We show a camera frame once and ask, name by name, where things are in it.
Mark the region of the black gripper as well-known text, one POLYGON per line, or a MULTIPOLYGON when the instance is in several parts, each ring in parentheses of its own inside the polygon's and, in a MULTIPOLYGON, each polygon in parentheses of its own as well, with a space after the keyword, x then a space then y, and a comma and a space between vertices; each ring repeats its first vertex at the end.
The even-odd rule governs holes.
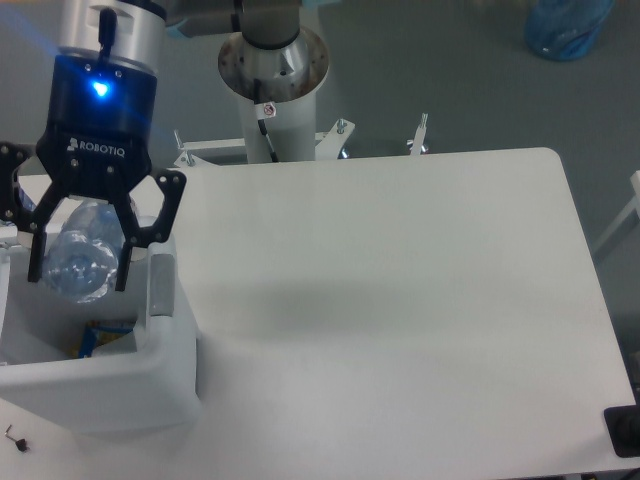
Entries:
POLYGON ((1 142, 1 219, 31 236, 27 279, 42 277, 46 227, 67 196, 112 205, 124 243, 115 290, 123 292, 133 250, 165 243, 186 187, 177 170, 153 168, 148 155, 165 10, 153 1, 66 1, 45 132, 36 154, 51 184, 34 210, 19 198, 19 167, 30 148, 1 142), (141 227, 131 190, 148 174, 163 195, 156 220, 141 227))

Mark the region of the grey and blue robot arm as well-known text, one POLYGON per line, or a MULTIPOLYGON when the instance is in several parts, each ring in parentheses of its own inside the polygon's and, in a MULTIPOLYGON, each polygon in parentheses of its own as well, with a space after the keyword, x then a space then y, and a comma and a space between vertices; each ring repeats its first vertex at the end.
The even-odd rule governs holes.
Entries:
POLYGON ((47 226, 66 198, 112 205, 124 233, 116 274, 167 241, 185 190, 183 174, 148 152, 161 43, 225 34, 217 60, 241 103, 251 163, 311 161, 316 94, 329 70, 323 40, 302 25, 301 1, 67 1, 48 116, 39 141, 1 145, 1 218, 29 249, 38 282, 47 226))

